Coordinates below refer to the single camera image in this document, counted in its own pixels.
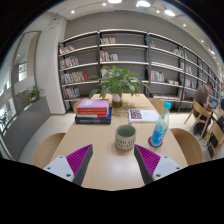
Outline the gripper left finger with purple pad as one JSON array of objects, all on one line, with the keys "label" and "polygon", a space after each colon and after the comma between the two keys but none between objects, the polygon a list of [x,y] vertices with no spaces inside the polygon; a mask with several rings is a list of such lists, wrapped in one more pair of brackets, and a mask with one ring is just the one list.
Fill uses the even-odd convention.
[{"label": "gripper left finger with purple pad", "polygon": [[68,156],[59,155],[44,170],[81,186],[92,155],[93,146],[87,145]]}]

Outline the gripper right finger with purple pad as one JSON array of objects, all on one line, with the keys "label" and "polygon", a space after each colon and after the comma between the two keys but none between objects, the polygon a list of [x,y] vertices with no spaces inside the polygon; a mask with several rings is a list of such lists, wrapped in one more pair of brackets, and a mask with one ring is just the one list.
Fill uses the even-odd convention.
[{"label": "gripper right finger with purple pad", "polygon": [[182,169],[182,167],[169,156],[159,156],[140,145],[134,146],[134,155],[145,185]]}]

